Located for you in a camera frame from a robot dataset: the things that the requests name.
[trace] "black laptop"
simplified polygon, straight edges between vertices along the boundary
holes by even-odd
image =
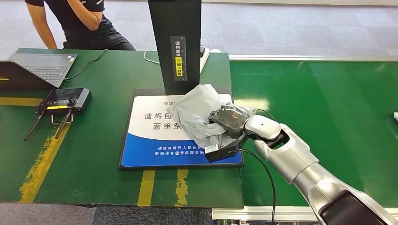
[[[8,61],[0,61],[0,90],[59,88],[76,57],[76,54],[15,53]]]

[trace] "black cable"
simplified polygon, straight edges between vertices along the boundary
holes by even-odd
[[[262,159],[260,157],[258,157],[256,154],[252,153],[251,151],[245,150],[245,149],[237,149],[238,151],[242,151],[242,152],[246,152],[250,155],[252,155],[253,157],[255,157],[264,167],[264,169],[267,171],[268,173],[268,177],[269,180],[271,181],[271,186],[272,186],[272,215],[271,215],[271,220],[272,220],[272,224],[276,225],[275,222],[275,208],[276,208],[276,191],[275,191],[275,184],[274,184],[274,179],[272,179],[271,173],[269,172],[269,169],[267,167],[267,165],[265,165],[265,163],[262,161]]]
[[[267,111],[265,111],[265,110],[263,110],[263,109],[257,109],[257,110],[260,110],[260,111],[265,112],[268,116],[271,117],[271,119],[273,119],[274,121],[276,121],[276,119],[275,119],[269,112],[267,112]]]
[[[79,75],[84,71],[84,69],[86,69],[86,67],[87,67],[88,65],[90,65],[91,63],[93,63],[93,62],[95,62],[95,61],[100,60],[101,57],[104,55],[104,53],[105,53],[106,51],[108,51],[108,49],[103,50],[103,51],[101,52],[101,54],[100,54],[96,59],[87,62],[86,65],[83,67],[83,69],[81,69],[76,75],[74,75],[73,77],[65,77],[63,80],[64,80],[64,81],[70,81],[70,80],[72,80],[72,79],[75,79],[77,76],[79,76]]]

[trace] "laptop keyboard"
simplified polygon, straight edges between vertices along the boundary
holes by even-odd
[[[68,67],[25,67],[31,73],[49,82],[58,82],[64,78]]]

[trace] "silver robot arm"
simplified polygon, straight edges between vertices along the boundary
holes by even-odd
[[[257,152],[297,187],[321,224],[398,225],[375,200],[322,167],[309,146],[285,124],[255,115],[242,130],[254,139]]]

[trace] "black t-shirt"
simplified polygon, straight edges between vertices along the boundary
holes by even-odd
[[[95,31],[89,30],[73,12],[67,0],[25,0],[30,5],[40,7],[44,7],[44,1],[60,22],[68,42],[90,42],[115,30],[112,23],[104,15],[102,15],[98,29]],[[104,0],[80,0],[80,2],[91,12],[104,11]]]

